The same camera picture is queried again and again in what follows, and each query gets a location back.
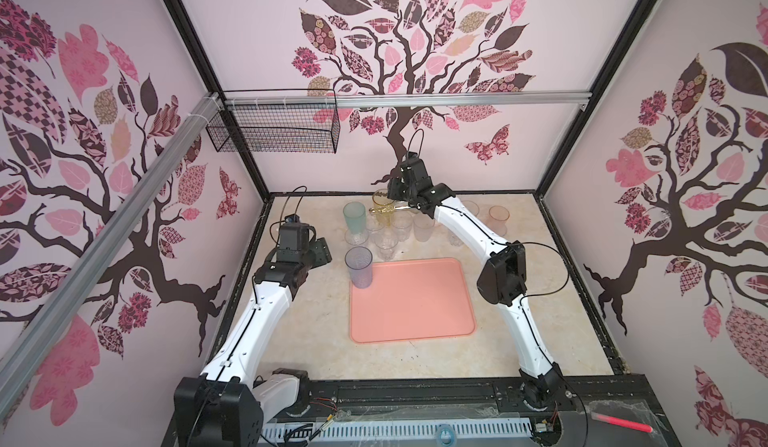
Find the yellow amber glass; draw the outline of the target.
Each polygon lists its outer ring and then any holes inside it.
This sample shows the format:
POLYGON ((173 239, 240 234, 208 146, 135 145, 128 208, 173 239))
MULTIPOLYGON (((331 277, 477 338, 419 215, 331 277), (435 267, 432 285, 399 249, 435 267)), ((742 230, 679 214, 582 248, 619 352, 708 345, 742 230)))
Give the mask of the yellow amber glass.
POLYGON ((386 189, 379 189, 372 195, 373 207, 371 213, 382 226, 391 225, 392 215, 395 211, 395 201, 388 197, 386 189))

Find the blue tall cup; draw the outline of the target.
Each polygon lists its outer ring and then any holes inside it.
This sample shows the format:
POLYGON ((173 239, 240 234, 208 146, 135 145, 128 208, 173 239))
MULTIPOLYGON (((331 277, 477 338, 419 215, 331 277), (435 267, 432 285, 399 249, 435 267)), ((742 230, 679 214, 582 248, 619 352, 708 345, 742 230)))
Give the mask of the blue tall cup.
POLYGON ((373 254, 364 246, 354 246, 344 257, 350 281, 359 289, 371 286, 373 281, 373 254))

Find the green tall cup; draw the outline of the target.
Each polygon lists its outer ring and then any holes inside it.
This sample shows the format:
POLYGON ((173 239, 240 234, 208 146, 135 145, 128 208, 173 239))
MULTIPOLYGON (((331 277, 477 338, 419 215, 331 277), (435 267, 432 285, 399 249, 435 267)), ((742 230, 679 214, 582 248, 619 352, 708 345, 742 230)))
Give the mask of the green tall cup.
POLYGON ((367 209, 358 201, 347 203, 343 207, 343 215, 348 231, 357 235, 367 231, 367 209))

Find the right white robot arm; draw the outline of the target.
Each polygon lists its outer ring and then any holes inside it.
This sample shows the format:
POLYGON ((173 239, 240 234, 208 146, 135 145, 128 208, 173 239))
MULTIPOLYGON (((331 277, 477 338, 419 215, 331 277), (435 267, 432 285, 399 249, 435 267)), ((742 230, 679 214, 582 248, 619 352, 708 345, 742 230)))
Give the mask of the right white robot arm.
POLYGON ((403 201, 446 227, 481 261, 476 285, 481 297, 500 308, 519 360, 524 403, 543 411, 564 386, 560 366, 548 352, 527 295, 525 245, 509 241, 486 226, 445 184, 435 184, 423 160, 407 152, 388 181, 388 197, 403 201))

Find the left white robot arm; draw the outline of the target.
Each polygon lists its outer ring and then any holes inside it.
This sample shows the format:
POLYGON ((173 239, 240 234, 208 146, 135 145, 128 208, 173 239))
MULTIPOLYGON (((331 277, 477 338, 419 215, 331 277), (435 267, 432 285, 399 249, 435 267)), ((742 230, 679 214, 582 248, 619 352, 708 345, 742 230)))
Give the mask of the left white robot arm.
POLYGON ((278 414, 309 410, 306 371, 280 368, 260 379, 257 370, 309 272, 331 260, 313 226, 296 214, 280 221, 277 244, 253 275, 244 314, 202 372, 183 378, 174 392, 178 445, 255 446, 278 414))

